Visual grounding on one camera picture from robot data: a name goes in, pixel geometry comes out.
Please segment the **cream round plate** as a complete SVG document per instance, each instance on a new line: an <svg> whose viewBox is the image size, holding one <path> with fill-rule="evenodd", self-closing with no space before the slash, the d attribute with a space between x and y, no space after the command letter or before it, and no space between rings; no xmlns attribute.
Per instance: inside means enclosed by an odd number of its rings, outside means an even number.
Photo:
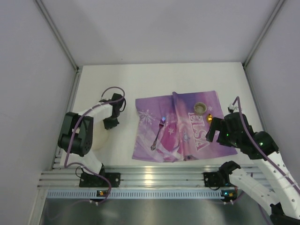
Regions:
<svg viewBox="0 0 300 225"><path fill-rule="evenodd" d="M91 150L101 149L107 142L109 134L109 130L105 129L103 121L94 124Z"/></svg>

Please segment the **gold spoon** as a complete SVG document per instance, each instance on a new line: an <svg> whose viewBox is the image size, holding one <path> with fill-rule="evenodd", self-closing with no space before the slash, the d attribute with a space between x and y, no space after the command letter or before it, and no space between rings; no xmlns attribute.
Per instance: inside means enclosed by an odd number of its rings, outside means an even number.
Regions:
<svg viewBox="0 0 300 225"><path fill-rule="evenodd" d="M209 113L206 117L206 120L210 123L212 122L213 116Z"/></svg>

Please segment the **small speckled glass cup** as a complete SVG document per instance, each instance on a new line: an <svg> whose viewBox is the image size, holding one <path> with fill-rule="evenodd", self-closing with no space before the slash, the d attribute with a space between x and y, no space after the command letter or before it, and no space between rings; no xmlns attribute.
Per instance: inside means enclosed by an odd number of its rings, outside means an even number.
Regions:
<svg viewBox="0 0 300 225"><path fill-rule="evenodd" d="M202 102L197 102L195 105L194 105L194 113L196 115L203 115L205 114L207 111L207 106L205 103L202 103Z"/></svg>

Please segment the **iridescent purple fork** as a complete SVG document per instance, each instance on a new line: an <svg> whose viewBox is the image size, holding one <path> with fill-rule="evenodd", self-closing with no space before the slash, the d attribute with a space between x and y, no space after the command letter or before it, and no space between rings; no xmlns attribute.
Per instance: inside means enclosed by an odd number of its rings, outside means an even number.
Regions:
<svg viewBox="0 0 300 225"><path fill-rule="evenodd" d="M155 138L153 144L150 147L151 150L155 150L156 149L156 144L157 144L157 141L158 141L158 136L159 136L159 133L160 133L161 129L164 127L165 122L166 122L166 117L162 117L161 120L160 120L160 123L159 123L159 130L157 132L156 138Z"/></svg>

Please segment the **purple Elsa placemat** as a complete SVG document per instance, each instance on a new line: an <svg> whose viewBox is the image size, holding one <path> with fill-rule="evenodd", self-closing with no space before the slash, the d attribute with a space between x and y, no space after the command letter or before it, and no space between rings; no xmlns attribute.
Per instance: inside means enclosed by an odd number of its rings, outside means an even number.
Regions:
<svg viewBox="0 0 300 225"><path fill-rule="evenodd" d="M205 103L207 111L203 115L194 113L197 102ZM223 118L223 112L215 91L179 94L169 96L138 98L135 107L139 116L135 147L132 158L149 162L177 162L203 160L236 155L233 147L222 146L206 140L210 113ZM162 117L166 117L161 129L156 149L151 150Z"/></svg>

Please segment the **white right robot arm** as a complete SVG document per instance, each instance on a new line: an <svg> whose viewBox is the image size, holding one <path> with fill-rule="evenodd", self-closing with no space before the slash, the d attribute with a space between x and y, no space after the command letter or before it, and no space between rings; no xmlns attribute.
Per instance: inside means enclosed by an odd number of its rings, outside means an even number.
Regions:
<svg viewBox="0 0 300 225"><path fill-rule="evenodd" d="M208 142L235 147L247 155L264 174L271 189L251 177L234 161L223 163L216 172L204 173L205 186L217 191L223 187L240 188L265 210L274 225L300 223L300 187L288 171L278 146L264 131L254 132L244 114L233 112L223 119L208 118Z"/></svg>

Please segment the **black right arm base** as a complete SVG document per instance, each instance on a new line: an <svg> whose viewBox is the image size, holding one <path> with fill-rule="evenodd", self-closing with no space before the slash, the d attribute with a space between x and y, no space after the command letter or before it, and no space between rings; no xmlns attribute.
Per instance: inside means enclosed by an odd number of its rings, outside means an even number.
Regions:
<svg viewBox="0 0 300 225"><path fill-rule="evenodd" d="M220 172L204 172L203 173L204 186L211 190L219 190L220 188L232 187Z"/></svg>

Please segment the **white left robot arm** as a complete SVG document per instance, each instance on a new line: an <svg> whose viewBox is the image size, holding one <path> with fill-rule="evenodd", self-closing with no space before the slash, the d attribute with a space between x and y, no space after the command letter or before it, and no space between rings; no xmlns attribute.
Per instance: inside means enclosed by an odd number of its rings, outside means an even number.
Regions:
<svg viewBox="0 0 300 225"><path fill-rule="evenodd" d="M125 107L124 96L114 93L89 109L66 113L58 138L59 148L65 151L61 166L79 166L86 173L100 174L103 164L93 150L104 144L108 130L119 125L118 117Z"/></svg>

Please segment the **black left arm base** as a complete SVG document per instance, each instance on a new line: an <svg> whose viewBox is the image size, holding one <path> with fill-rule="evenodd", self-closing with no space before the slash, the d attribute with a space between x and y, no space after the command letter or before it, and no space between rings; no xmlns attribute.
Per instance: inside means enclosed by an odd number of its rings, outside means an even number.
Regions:
<svg viewBox="0 0 300 225"><path fill-rule="evenodd" d="M120 185L121 174L118 172L107 172L105 178L110 182L113 188L118 188ZM86 172L83 172L80 176L79 187L81 188L108 188L109 184L104 179L92 175Z"/></svg>

